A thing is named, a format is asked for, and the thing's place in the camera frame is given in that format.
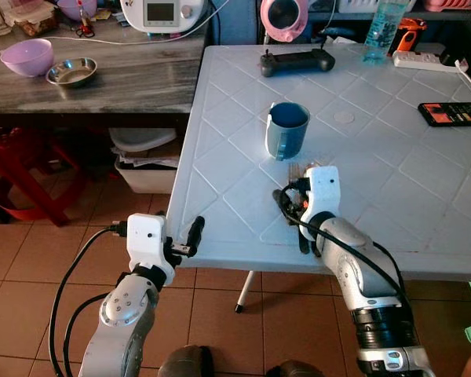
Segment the metal bowl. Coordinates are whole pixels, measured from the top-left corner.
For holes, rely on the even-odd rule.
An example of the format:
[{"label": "metal bowl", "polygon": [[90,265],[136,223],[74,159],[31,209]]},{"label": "metal bowl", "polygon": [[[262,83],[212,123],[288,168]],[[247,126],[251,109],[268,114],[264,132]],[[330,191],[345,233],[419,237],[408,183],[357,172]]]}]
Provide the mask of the metal bowl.
[{"label": "metal bowl", "polygon": [[77,57],[51,67],[46,73],[46,80],[62,88],[76,88],[91,80],[96,70],[96,61],[90,57]]}]

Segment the diamond pattern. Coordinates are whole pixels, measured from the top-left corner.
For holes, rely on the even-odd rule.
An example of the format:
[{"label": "diamond pattern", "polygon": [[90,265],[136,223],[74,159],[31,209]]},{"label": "diamond pattern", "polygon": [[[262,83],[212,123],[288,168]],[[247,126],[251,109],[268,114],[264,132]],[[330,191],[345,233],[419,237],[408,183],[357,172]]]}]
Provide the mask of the diamond pattern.
[{"label": "diamond pattern", "polygon": [[[425,273],[421,261],[429,253],[446,256],[436,271],[466,276],[471,127],[428,127],[417,106],[471,101],[468,86],[457,75],[394,68],[390,59],[364,65],[361,45],[328,46],[336,59],[328,73],[265,78],[259,66],[265,48],[205,52],[196,96],[206,100],[192,109],[168,218],[183,240],[196,215],[206,219],[202,246],[188,264],[317,270],[314,258],[297,252],[297,229],[279,215],[272,190],[287,184],[290,163],[303,170],[318,162],[339,169],[342,216],[395,251],[405,272]],[[307,49],[273,46],[272,52]],[[284,162],[265,150],[268,109],[279,101],[296,101],[311,113],[302,150]]]}]

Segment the white cable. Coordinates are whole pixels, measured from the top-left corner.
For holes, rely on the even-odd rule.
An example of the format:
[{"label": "white cable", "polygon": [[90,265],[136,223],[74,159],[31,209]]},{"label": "white cable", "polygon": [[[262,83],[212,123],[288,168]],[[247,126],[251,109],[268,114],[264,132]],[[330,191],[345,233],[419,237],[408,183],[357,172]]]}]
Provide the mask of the white cable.
[{"label": "white cable", "polygon": [[465,73],[462,69],[461,69],[461,62],[456,60],[455,61],[455,67],[457,67],[458,69],[458,72],[460,74],[462,74],[462,76],[464,76],[464,78],[469,82],[469,84],[471,84],[471,78],[469,77],[469,75],[467,73]]},{"label": "white cable", "polygon": [[325,30],[328,29],[328,27],[330,26],[331,24],[331,21],[333,20],[333,16],[335,14],[335,8],[337,7],[337,0],[333,0],[333,7],[331,8],[331,15],[330,15],[330,19],[328,20],[327,22],[327,26],[323,27],[323,30],[320,32],[320,33],[324,33]]},{"label": "white cable", "polygon": [[71,41],[85,41],[85,42],[96,42],[96,43],[106,43],[108,45],[117,45],[117,46],[129,46],[129,45],[151,45],[152,43],[166,43],[166,42],[174,42],[178,39],[183,39],[188,37],[190,34],[198,31],[204,24],[211,20],[218,12],[220,12],[224,6],[226,6],[230,2],[230,0],[225,0],[225,2],[218,7],[218,10],[211,13],[209,17],[207,17],[199,26],[190,30],[188,33],[180,35],[179,37],[172,38],[172,39],[161,39],[159,41],[146,41],[146,42],[112,42],[112,41],[102,41],[100,39],[92,39],[92,38],[72,38],[72,37],[44,37],[44,39],[68,39]]}]

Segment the tiled floor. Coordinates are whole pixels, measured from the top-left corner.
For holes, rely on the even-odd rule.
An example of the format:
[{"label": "tiled floor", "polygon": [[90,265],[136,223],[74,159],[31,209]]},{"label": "tiled floor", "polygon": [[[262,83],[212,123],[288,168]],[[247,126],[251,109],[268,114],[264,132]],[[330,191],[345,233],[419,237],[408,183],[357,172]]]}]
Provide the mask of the tiled floor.
[{"label": "tiled floor", "polygon": [[[53,195],[69,174],[46,181]],[[54,376],[47,352],[49,311],[57,283],[81,243],[112,220],[165,210],[169,196],[138,195],[123,181],[92,183],[69,209],[63,228],[47,221],[0,225],[0,377]],[[60,305],[60,337],[74,308],[112,289],[129,259],[124,239],[97,240],[70,279]],[[168,353],[186,344],[210,346],[217,377],[256,377],[287,358],[314,364],[325,377],[361,376],[356,336],[336,282],[328,276],[259,273],[246,311],[233,307],[246,273],[179,269],[164,288],[144,348],[141,377],[156,376]],[[438,377],[459,377],[471,354],[471,292],[463,283],[407,282],[418,336]],[[71,337],[72,370],[97,325],[97,304],[78,319]]]}]

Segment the gray table top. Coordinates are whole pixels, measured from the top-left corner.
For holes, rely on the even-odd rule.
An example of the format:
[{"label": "gray table top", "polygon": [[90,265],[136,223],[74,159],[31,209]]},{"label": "gray table top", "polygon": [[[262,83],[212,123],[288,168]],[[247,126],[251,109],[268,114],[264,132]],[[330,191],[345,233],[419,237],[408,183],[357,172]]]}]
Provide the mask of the gray table top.
[{"label": "gray table top", "polygon": [[[57,29],[49,36],[76,37]],[[0,61],[0,114],[11,113],[189,113],[201,64],[207,27],[186,38],[158,44],[115,46],[88,40],[50,39],[55,62],[91,57],[98,64],[87,86],[62,91],[43,77],[11,72]],[[115,20],[95,23],[95,39],[143,42],[145,33]],[[21,30],[0,37],[0,49],[26,39]]]}]

